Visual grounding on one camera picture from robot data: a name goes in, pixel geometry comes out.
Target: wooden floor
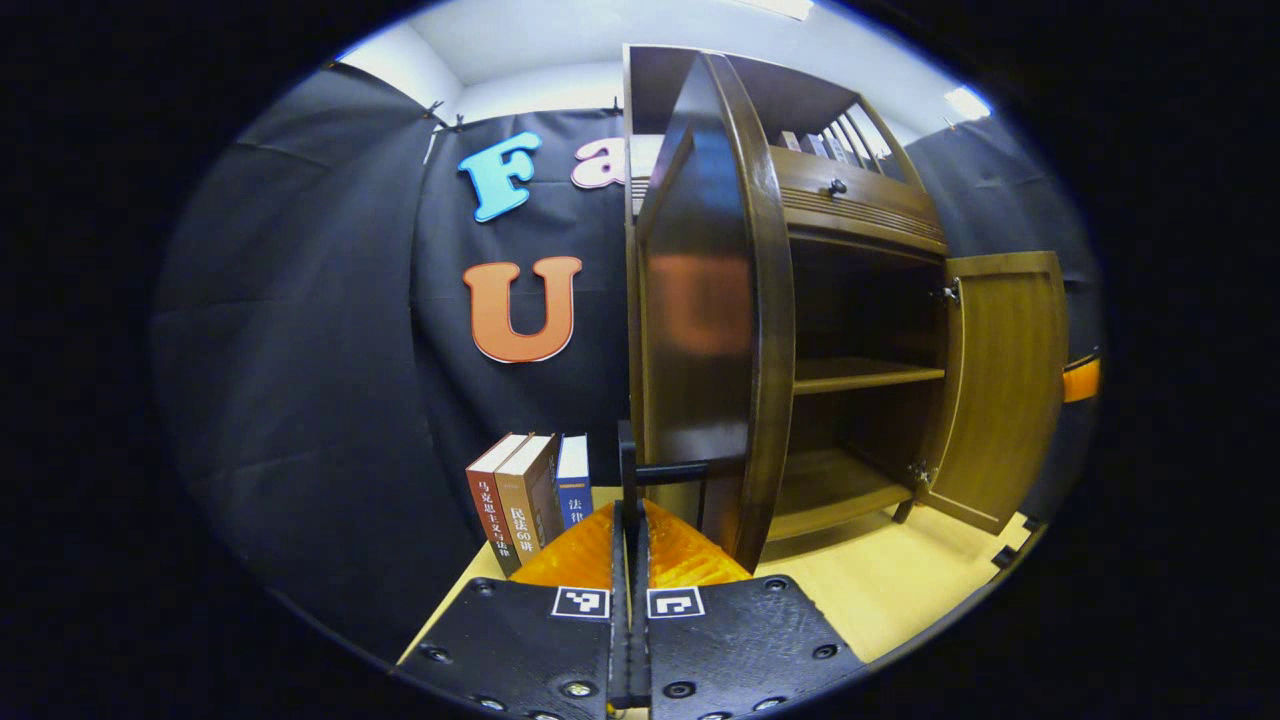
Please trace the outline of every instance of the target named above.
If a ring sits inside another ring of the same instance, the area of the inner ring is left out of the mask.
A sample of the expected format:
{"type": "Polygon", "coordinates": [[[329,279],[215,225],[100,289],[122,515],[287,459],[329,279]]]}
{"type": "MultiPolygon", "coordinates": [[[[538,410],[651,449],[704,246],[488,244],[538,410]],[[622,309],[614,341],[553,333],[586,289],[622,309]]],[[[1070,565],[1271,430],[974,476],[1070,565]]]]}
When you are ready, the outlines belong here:
{"type": "MultiPolygon", "coordinates": [[[[596,507],[621,497],[618,488],[593,488],[596,507]]],[[[893,509],[855,519],[809,536],[769,542],[755,575],[790,575],[813,598],[827,621],[858,656],[870,662],[909,641],[973,591],[996,575],[991,559],[1006,544],[1018,550],[1030,532],[1021,514],[1000,537],[989,536],[932,507],[916,506],[905,524],[892,521],[893,509]]],[[[419,637],[476,577],[502,578],[488,546],[431,610],[419,637]]],[[[643,714],[632,711],[628,720],[643,714]]]]}

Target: ceiling light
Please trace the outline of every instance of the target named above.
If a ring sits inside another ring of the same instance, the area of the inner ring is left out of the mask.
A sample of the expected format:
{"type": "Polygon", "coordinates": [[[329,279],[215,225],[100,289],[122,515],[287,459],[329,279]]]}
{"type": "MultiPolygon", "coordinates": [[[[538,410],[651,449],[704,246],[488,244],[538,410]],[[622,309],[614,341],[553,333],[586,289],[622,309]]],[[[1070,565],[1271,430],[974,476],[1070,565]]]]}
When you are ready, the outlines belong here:
{"type": "Polygon", "coordinates": [[[978,118],[986,118],[991,114],[991,108],[988,108],[987,104],[982,101],[982,97],[974,95],[968,87],[957,87],[942,97],[945,97],[947,102],[950,102],[951,106],[966,119],[977,120],[978,118]]]}
{"type": "Polygon", "coordinates": [[[813,8],[813,0],[737,0],[744,5],[750,5],[753,8],[759,8],[762,10],[769,10],[771,13],[777,13],[780,15],[786,15],[797,20],[804,20],[809,17],[809,9],[813,8]]]}

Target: cabinet door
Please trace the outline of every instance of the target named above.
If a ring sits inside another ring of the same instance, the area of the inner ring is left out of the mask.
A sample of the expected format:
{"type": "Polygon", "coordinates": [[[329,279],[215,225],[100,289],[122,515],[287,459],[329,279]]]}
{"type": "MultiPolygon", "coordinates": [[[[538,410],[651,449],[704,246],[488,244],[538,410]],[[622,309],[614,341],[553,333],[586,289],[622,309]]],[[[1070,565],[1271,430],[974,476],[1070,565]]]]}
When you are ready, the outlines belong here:
{"type": "Polygon", "coordinates": [[[640,459],[713,468],[692,488],[649,497],[751,570],[791,421],[791,250],[764,131],[722,55],[699,53],[691,64],[635,250],[640,459]]]}
{"type": "Polygon", "coordinates": [[[1062,405],[1066,300],[1053,252],[946,261],[941,413],[927,441],[932,483],[922,500],[998,534],[1036,480],[1062,405]]]}

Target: red book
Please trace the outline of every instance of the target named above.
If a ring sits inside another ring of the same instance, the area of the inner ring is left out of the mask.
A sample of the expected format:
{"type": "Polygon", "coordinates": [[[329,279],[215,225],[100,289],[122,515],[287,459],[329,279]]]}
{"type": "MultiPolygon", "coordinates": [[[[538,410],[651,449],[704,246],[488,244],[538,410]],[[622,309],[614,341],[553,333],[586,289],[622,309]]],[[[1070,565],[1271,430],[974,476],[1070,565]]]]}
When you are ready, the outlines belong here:
{"type": "Polygon", "coordinates": [[[484,527],[485,537],[493,547],[493,553],[498,556],[498,565],[506,577],[520,569],[520,556],[511,542],[511,532],[507,528],[506,514],[502,511],[502,500],[498,497],[498,484],[494,482],[493,471],[507,461],[520,446],[525,445],[530,436],[517,436],[507,433],[484,455],[467,466],[467,484],[471,486],[471,500],[476,503],[476,514],[484,527]]]}

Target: blue letter f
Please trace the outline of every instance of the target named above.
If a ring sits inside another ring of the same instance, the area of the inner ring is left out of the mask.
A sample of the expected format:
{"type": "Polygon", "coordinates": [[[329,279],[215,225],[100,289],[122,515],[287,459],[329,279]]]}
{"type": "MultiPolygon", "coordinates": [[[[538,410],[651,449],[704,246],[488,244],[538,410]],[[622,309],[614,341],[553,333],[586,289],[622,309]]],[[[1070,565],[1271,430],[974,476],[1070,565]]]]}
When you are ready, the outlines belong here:
{"type": "Polygon", "coordinates": [[[529,200],[529,190],[513,187],[511,178],[525,182],[532,179],[534,161],[525,150],[536,150],[541,143],[543,138],[536,133],[525,131],[458,163],[460,172],[471,174],[471,184],[476,187],[476,197],[480,199],[480,206],[476,208],[477,223],[492,220],[529,200]],[[511,152],[511,160],[504,163],[502,156],[507,152],[511,152]]]}

